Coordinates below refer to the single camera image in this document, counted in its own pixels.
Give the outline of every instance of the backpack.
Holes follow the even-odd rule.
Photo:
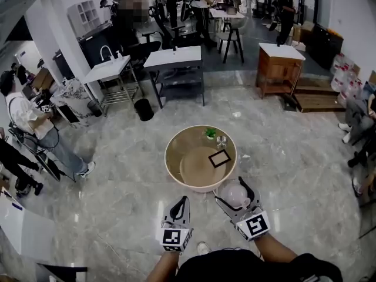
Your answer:
[[[184,22],[186,19],[188,19],[189,14],[190,14],[190,4],[192,3],[193,0],[183,0],[183,5],[182,5],[182,12],[180,14],[180,20]]]

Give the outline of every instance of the wooden pallet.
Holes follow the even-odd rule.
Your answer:
[[[296,101],[298,102],[298,109],[302,113],[345,111],[345,108],[340,103],[338,103],[337,96],[334,95],[296,93],[294,96]]]

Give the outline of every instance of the marble floor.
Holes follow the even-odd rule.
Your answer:
[[[229,79],[238,80],[237,85]],[[272,235],[296,253],[333,262],[344,280],[358,281],[376,265],[376,206],[358,207],[347,160],[354,148],[341,142],[343,114],[285,112],[278,97],[261,100],[252,72],[205,73],[207,105],[200,98],[171,100],[154,118],[141,122],[127,105],[86,129],[66,127],[64,138],[86,160],[96,162],[85,180],[60,182],[37,176],[45,188],[22,199],[31,211],[56,222],[52,264],[88,266],[87,281],[144,281],[162,253],[155,240],[164,207],[190,199],[193,238],[180,261],[196,255],[200,241],[213,250],[257,249],[247,243],[214,201],[168,175],[164,150],[185,127],[217,126],[235,141],[235,174],[261,192]],[[149,83],[144,82],[146,90]],[[156,101],[149,95],[153,106]],[[10,275],[36,281],[32,260],[20,257],[0,231],[1,257]]]

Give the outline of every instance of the black pants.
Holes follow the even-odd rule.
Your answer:
[[[280,45],[284,45],[290,34],[292,27],[294,26],[294,19],[285,19],[282,18],[281,20],[281,32],[280,35],[277,37],[277,43]]]
[[[194,16],[196,17],[196,31],[197,36],[203,34],[205,41],[211,41],[209,36],[209,9],[208,8],[199,8],[192,7]]]
[[[20,154],[20,152],[12,145],[2,139],[0,139],[0,162],[7,170],[19,178],[20,188],[22,188],[19,190],[25,189],[28,184],[34,188],[38,185],[33,178],[19,167],[19,165],[23,165],[30,169],[35,169],[36,163],[31,162],[27,157]]]
[[[171,28],[177,27],[177,9],[176,9],[176,6],[167,5],[167,11],[170,14]]]
[[[166,20],[166,17],[165,17],[165,8],[163,7],[163,4],[162,3],[159,3],[158,4],[158,11],[159,11],[159,17],[160,17],[160,20],[162,21],[162,23]]]

